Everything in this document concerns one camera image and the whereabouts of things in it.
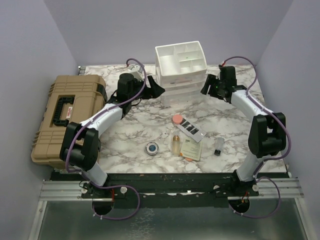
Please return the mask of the round blue lid jar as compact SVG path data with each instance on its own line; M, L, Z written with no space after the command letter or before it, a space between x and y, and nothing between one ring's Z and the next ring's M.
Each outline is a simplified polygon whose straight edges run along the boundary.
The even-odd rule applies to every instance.
M159 146L156 142L148 142L145 151L148 155L154 156L159 152Z

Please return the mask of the eyeshadow palette plastic sleeve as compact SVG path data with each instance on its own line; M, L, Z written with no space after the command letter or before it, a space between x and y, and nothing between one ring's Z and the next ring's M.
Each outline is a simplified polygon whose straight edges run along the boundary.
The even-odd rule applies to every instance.
M207 134L204 130L202 130L195 123L191 122L188 118L183 117L182 122L179 124L175 124L175 126L197 143L199 143Z

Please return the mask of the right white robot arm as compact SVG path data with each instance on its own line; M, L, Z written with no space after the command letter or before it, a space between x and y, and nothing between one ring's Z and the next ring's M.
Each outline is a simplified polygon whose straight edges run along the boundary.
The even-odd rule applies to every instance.
M249 153L235 171L237 179L229 184L230 191L240 196L247 191L247 182L255 179L265 162L281 159L277 154L287 147L286 117L265 108L244 85L238 85L234 66L220 65L218 76L208 74L200 92L233 105L251 122Z

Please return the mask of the white makeup organizer with drawers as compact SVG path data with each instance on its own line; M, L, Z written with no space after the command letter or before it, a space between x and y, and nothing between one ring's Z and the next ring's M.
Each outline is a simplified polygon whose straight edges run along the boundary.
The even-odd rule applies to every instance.
M160 96L163 106L199 102L207 77L207 61L199 41L189 41L155 47L155 77L165 89ZM192 78L192 82L170 84L174 79Z

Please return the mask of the pink round compact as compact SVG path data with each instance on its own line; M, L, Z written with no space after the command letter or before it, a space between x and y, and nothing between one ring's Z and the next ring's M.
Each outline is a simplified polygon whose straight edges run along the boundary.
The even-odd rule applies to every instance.
M183 116L180 115L180 114L175 114L173 117L172 117L172 122L176 125L179 125L183 122Z

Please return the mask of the pink handled brush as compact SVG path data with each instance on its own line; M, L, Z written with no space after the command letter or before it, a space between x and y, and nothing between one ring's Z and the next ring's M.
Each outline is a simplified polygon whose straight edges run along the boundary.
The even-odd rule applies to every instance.
M192 82L193 79L190 78L190 77L181 77L181 78L176 78L176 79L173 79L170 84L171 85L177 85L177 84L184 84L184 83L190 83Z

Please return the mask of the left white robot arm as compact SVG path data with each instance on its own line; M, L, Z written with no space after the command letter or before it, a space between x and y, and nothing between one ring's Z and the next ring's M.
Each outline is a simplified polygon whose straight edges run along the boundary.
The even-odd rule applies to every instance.
M93 191L101 198L110 193L111 186L106 182L107 173L98 164L100 136L127 115L133 101L156 99L165 92L151 75L147 80L150 87L134 74L122 73L117 82L117 90L99 112L81 123L71 122L66 126L59 157L67 167L73 166L94 183Z

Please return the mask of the cream sachet with barcode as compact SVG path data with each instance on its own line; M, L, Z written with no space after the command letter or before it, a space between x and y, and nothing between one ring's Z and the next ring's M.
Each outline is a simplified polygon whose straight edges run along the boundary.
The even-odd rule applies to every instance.
M185 138L182 141L180 156L188 159L189 161L199 161L201 158L203 143L196 142L192 138Z

